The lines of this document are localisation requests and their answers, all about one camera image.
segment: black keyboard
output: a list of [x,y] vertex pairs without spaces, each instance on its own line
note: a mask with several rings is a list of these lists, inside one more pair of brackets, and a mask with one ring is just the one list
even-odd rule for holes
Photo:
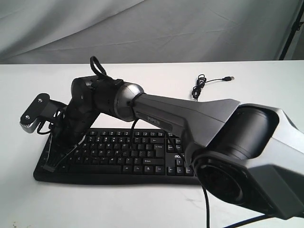
[[[188,184],[199,182],[183,159],[174,152],[163,130],[91,128],[84,142],[57,167],[48,172],[41,166],[47,158],[45,146],[34,171],[38,181],[92,184]],[[183,155],[181,140],[170,135]]]

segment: keyboard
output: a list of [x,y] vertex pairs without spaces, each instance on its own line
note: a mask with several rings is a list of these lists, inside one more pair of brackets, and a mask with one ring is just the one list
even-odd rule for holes
[[[37,181],[90,184],[187,184],[199,185],[192,170],[174,152],[163,130],[91,128],[83,143],[56,168],[42,166],[47,158],[46,144],[34,170]],[[184,155],[181,140],[169,134]]]

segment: fabric backdrop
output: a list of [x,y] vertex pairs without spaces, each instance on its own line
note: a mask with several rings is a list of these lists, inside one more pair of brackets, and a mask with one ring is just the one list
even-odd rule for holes
[[0,0],[0,63],[273,60],[302,0]]

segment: white tabletop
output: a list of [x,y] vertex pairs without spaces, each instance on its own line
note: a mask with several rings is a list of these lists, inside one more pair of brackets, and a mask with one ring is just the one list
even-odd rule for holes
[[[304,131],[304,61],[111,64],[108,74],[140,84],[148,94],[189,99],[198,74],[208,79],[199,101],[233,98],[282,108]],[[73,78],[92,75],[89,65],[0,65],[0,227],[203,228],[205,200],[198,186],[79,186],[43,183],[32,174],[47,136],[27,134],[19,119],[39,93],[68,103]],[[130,128],[100,115],[94,127]],[[138,122],[138,128],[154,128]],[[210,195],[212,228],[259,215]],[[276,218],[247,227],[302,228],[304,220]]]

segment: robotic arm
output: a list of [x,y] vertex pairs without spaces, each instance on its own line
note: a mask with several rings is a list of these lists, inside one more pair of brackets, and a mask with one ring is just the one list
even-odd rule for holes
[[68,105],[39,94],[21,116],[28,133],[50,122],[45,169],[55,170],[100,113],[142,119],[181,138],[186,163],[217,198],[281,219],[304,212],[304,134],[281,109],[148,95],[103,73],[74,79],[71,93]]

